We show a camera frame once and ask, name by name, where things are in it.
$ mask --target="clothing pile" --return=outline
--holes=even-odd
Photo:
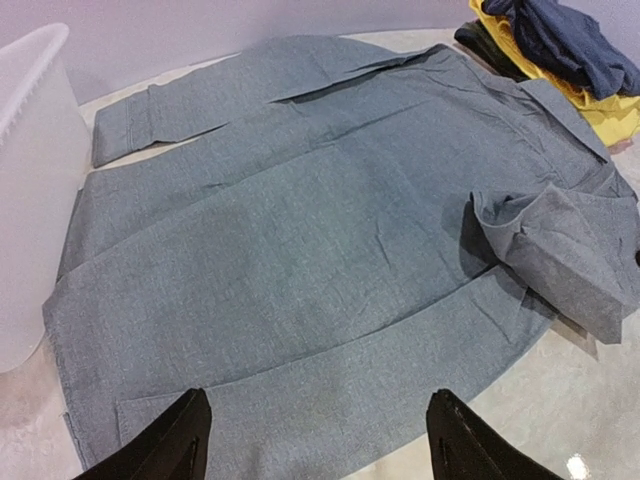
[[[340,478],[557,312],[615,343],[638,307],[636,195],[548,82],[272,40],[98,112],[94,166],[193,137],[75,206],[44,315],[86,467],[203,388],[209,479]]]
[[[640,70],[588,15],[558,0],[470,0],[456,40],[498,74],[557,87],[611,147],[640,131]]]

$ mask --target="yellow cloth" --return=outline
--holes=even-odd
[[[493,37],[498,47],[529,78],[546,78],[573,103],[593,127],[602,142],[610,147],[640,131],[640,97],[613,95],[596,100],[584,88],[548,72],[528,60],[518,48],[506,17],[492,17],[482,11],[484,0],[469,0],[469,6]]]

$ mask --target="navy blue cloth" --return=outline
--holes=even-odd
[[[640,70],[600,33],[589,15],[557,0],[485,0],[482,10],[504,15],[523,55],[602,100],[640,95]]]

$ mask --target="laundry basket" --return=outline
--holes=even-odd
[[[0,49],[0,372],[44,333],[90,137],[59,53],[69,29],[42,27]]]

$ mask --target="white wall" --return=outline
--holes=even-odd
[[[563,0],[600,20],[640,64],[639,0]],[[459,26],[468,0],[0,0],[0,45],[50,22],[71,27],[64,52],[85,102],[168,69],[268,37]]]

